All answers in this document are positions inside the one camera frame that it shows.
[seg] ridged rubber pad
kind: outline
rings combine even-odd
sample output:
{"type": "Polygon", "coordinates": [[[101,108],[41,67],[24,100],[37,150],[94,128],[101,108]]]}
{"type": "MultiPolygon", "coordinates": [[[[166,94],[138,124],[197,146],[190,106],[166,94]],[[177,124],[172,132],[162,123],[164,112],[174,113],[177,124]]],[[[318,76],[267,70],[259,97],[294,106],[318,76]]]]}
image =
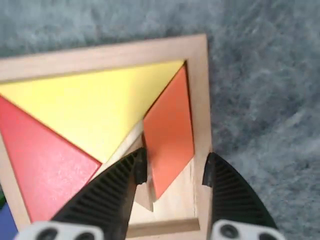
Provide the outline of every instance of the ridged rubber pad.
{"type": "Polygon", "coordinates": [[[139,148],[82,188],[53,221],[100,227],[104,238],[124,240],[138,184],[147,180],[147,153],[139,148]]]}
{"type": "Polygon", "coordinates": [[[207,157],[202,184],[213,187],[212,224],[224,219],[277,229],[251,186],[214,152],[207,157]]]}

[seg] wooden frame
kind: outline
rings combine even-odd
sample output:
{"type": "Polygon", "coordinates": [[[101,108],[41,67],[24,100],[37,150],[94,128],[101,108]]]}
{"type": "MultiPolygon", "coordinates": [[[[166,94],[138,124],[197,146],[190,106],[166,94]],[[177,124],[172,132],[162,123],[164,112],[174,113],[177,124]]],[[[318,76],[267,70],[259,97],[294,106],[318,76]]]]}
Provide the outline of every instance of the wooden frame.
{"type": "MultiPolygon", "coordinates": [[[[163,222],[158,226],[159,235],[139,236],[133,239],[198,240],[207,237],[212,190],[202,185],[202,177],[207,155],[212,150],[212,139],[206,36],[200,34],[154,39],[0,60],[0,83],[174,60],[185,60],[187,66],[195,150],[191,164],[194,171],[193,188],[197,219],[187,223],[180,221],[176,228],[172,222],[163,222]]],[[[15,223],[18,229],[22,229],[30,220],[2,138],[0,158],[1,185],[15,223]]],[[[141,230],[148,232],[148,226],[143,226],[141,230]]]]}

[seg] orange puzzle piece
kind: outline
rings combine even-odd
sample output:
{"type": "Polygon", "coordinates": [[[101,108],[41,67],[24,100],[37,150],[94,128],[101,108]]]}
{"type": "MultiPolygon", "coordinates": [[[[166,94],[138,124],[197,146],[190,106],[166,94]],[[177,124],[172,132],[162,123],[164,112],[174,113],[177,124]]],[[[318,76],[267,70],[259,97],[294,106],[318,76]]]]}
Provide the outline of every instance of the orange puzzle piece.
{"type": "Polygon", "coordinates": [[[1,95],[0,131],[31,222],[50,220],[101,165],[1,95]]]}
{"type": "Polygon", "coordinates": [[[143,128],[158,199],[195,154],[184,66],[146,114],[143,128]]]}

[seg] gray carpet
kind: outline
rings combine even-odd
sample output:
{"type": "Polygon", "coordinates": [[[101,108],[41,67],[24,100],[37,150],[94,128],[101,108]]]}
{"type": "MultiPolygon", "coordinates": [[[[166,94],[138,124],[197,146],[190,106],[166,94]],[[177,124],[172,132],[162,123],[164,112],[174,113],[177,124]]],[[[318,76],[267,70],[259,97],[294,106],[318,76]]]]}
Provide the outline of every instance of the gray carpet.
{"type": "Polygon", "coordinates": [[[0,0],[0,57],[194,33],[215,151],[288,240],[320,239],[319,0],[0,0]]]}

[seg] tangram puzzle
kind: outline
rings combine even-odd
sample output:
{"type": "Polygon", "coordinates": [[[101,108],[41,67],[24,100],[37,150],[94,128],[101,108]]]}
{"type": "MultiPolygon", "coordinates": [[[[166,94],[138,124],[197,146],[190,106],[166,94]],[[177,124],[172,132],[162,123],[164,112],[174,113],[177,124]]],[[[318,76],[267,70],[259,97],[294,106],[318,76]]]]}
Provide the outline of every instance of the tangram puzzle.
{"type": "Polygon", "coordinates": [[[0,60],[0,181],[18,229],[144,146],[127,238],[204,238],[207,61],[204,35],[0,60]]]}

